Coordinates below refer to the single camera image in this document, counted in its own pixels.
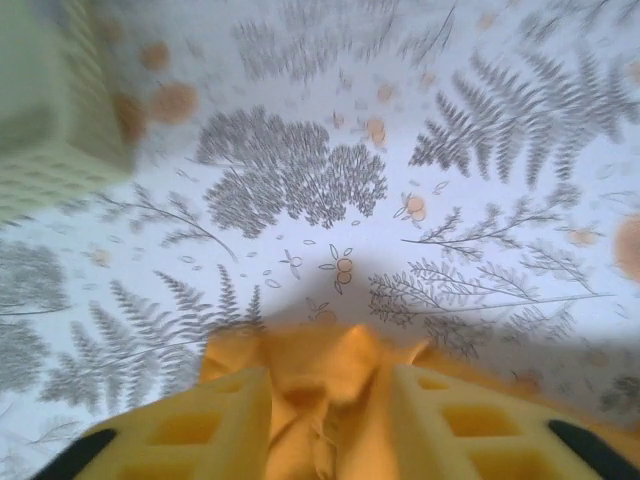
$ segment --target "gray leaf print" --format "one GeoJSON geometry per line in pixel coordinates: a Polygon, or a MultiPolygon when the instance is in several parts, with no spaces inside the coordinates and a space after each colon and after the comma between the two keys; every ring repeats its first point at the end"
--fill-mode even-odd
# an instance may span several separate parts
{"type": "MultiPolygon", "coordinates": [[[[156,272],[173,294],[173,312],[161,310],[158,303],[112,281],[111,293],[122,311],[121,318],[92,303],[90,313],[98,339],[81,323],[72,324],[75,352],[58,354],[58,364],[49,370],[39,400],[64,401],[92,413],[105,405],[115,414],[125,406],[142,405],[158,386],[162,395],[191,387],[197,381],[202,352],[213,332],[264,329],[260,287],[254,287],[246,313],[241,315],[227,269],[219,265],[218,271],[221,290],[215,306],[202,301],[203,291],[156,272]]],[[[37,368],[32,366],[30,372],[37,372],[37,368]]]]}
{"type": "Polygon", "coordinates": [[[640,102],[624,90],[619,61],[600,75],[593,55],[580,52],[578,72],[537,54],[524,55],[535,73],[535,84],[522,82],[509,68],[491,65],[477,52],[471,66],[486,84],[483,90],[460,73],[453,86],[464,99],[456,107],[444,93],[436,98],[446,127],[427,121],[428,133],[418,137],[410,165],[456,166],[469,176],[476,157],[485,180],[490,179],[491,153],[497,173],[507,183],[514,162],[526,150],[527,184],[534,189],[544,164],[555,157],[556,177],[571,179],[580,152],[599,135],[622,141],[621,122],[640,123],[640,102]]]}
{"type": "Polygon", "coordinates": [[[408,21],[412,3],[285,0],[281,23],[248,20],[235,25],[232,35],[253,81],[287,75],[306,82],[329,71],[343,54],[353,62],[369,61],[395,50],[413,66],[424,66],[448,44],[455,8],[423,6],[430,21],[415,27],[408,21]]]}
{"type": "Polygon", "coordinates": [[[40,378],[49,346],[28,320],[0,322],[0,394],[26,392],[40,378]]]}
{"type": "Polygon", "coordinates": [[[62,266],[49,248],[0,240],[0,266],[0,316],[68,306],[62,266]]]}
{"type": "Polygon", "coordinates": [[[283,210],[326,229],[345,219],[347,205],[371,216],[378,200],[386,198],[381,158],[364,145],[330,150],[328,142],[321,124],[286,123],[261,107],[211,118],[196,160],[230,165],[205,196],[213,221],[257,238],[278,223],[283,210]]]}

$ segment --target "square hole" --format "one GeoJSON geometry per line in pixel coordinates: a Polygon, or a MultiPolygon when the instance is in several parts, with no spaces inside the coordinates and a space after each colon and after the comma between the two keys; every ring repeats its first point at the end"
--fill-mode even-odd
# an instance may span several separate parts
{"type": "Polygon", "coordinates": [[[150,445],[204,445],[215,434],[220,418],[213,414],[175,415],[149,439],[150,445]]]}
{"type": "Polygon", "coordinates": [[[478,450],[469,454],[482,480],[559,480],[548,460],[536,450],[478,450]]]}
{"type": "Polygon", "coordinates": [[[418,383],[423,390],[446,390],[449,385],[427,377],[420,377],[418,383]]]}
{"type": "Polygon", "coordinates": [[[118,480],[191,480],[193,465],[136,465],[122,469],[118,480]]]}
{"type": "Polygon", "coordinates": [[[456,437],[503,437],[520,429],[502,409],[490,405],[448,405],[442,408],[456,437]]]}

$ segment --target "fern leaf pattern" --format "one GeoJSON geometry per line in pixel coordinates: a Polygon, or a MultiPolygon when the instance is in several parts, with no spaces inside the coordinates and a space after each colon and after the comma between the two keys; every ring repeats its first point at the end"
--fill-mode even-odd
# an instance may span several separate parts
{"type": "Polygon", "coordinates": [[[599,71],[593,54],[578,52],[579,68],[539,54],[523,54],[533,70],[533,81],[522,73],[492,65],[480,53],[470,65],[483,87],[462,73],[452,77],[452,87],[464,107],[439,92],[436,105],[444,125],[430,119],[420,134],[409,165],[455,165],[470,176],[475,158],[482,178],[490,180],[491,162],[503,183],[511,180],[516,162],[526,153],[526,184],[536,188],[540,173],[551,158],[559,182],[568,182],[580,153],[599,135],[620,143],[622,121],[638,124],[640,103],[625,91],[618,60],[606,73],[599,71]]]}
{"type": "Polygon", "coordinates": [[[81,405],[91,413],[106,408],[113,414],[143,405],[152,394],[171,395],[192,386],[212,333],[236,326],[264,329],[260,287],[254,287],[242,318],[229,272],[222,265],[218,271],[221,293],[217,305],[205,303],[203,291],[156,272],[174,296],[172,311],[112,281],[111,293],[121,314],[112,315],[94,302],[89,311],[95,332],[86,323],[71,323],[76,353],[58,355],[40,391],[40,401],[81,405]]]}

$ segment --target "yellow cloth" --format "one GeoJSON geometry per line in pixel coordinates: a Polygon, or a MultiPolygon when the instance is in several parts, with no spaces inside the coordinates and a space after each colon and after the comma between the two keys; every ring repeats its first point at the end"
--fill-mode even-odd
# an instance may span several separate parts
{"type": "Polygon", "coordinates": [[[266,480],[396,480],[391,445],[391,367],[403,349],[368,327],[310,325],[209,341],[200,382],[269,368],[273,384],[266,480]]]}

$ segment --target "botanical print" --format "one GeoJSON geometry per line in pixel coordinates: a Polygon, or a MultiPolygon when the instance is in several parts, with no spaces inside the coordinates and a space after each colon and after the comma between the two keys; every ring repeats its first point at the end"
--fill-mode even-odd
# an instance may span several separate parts
{"type": "Polygon", "coordinates": [[[395,53],[423,67],[447,47],[455,9],[421,0],[283,0],[277,16],[281,21],[243,20],[232,36],[251,80],[286,75],[309,81],[345,54],[358,62],[395,53]],[[409,21],[415,10],[425,15],[425,22],[409,21]]]}
{"type": "Polygon", "coordinates": [[[353,261],[349,258],[349,255],[353,252],[353,248],[347,248],[341,255],[334,245],[330,245],[329,247],[334,263],[325,263],[323,265],[319,265],[318,268],[320,270],[333,270],[336,272],[333,288],[335,288],[336,292],[342,295],[343,285],[351,283],[353,278],[353,261]]]}
{"type": "Polygon", "coordinates": [[[321,124],[285,122],[261,107],[213,116],[196,154],[198,163],[228,166],[205,195],[212,220],[256,238],[283,210],[327,229],[346,218],[347,205],[371,216],[386,198],[382,159],[364,145],[328,143],[321,124]]]}
{"type": "Polygon", "coordinates": [[[519,24],[524,39],[536,44],[563,31],[563,24],[574,24],[585,33],[603,23],[608,27],[630,27],[637,21],[640,1],[551,0],[526,15],[519,24]]]}
{"type": "Polygon", "coordinates": [[[598,135],[620,143],[623,121],[640,123],[638,101],[623,87],[619,62],[611,62],[601,74],[595,57],[582,51],[579,71],[570,73],[562,63],[539,54],[523,58],[533,81],[475,52],[469,63],[484,85],[462,72],[453,75],[452,86],[464,106],[443,92],[437,94],[445,125],[426,121],[428,133],[418,137],[409,164],[436,164],[445,171],[454,166],[469,177],[475,157],[483,179],[497,174],[508,183],[515,162],[526,152],[526,182],[535,189],[550,159],[558,181],[567,182],[578,156],[598,135]]]}
{"type": "Polygon", "coordinates": [[[98,336],[84,323],[73,321],[75,352],[57,354],[58,365],[48,371],[40,401],[64,401],[98,412],[122,406],[134,408],[159,389],[161,396],[183,391],[197,380],[201,355],[212,332],[220,329],[264,328],[260,287],[243,313],[227,269],[218,266],[221,293],[214,306],[198,291],[169,274],[155,272],[172,293],[175,311],[140,298],[122,282],[111,282],[111,293],[125,320],[100,303],[89,307],[98,336]]]}
{"type": "Polygon", "coordinates": [[[0,239],[0,316],[50,313],[68,307],[65,274],[48,247],[0,239]]]}
{"type": "Polygon", "coordinates": [[[0,225],[0,480],[281,321],[640,424],[639,1],[93,4],[136,172],[0,225]]]}

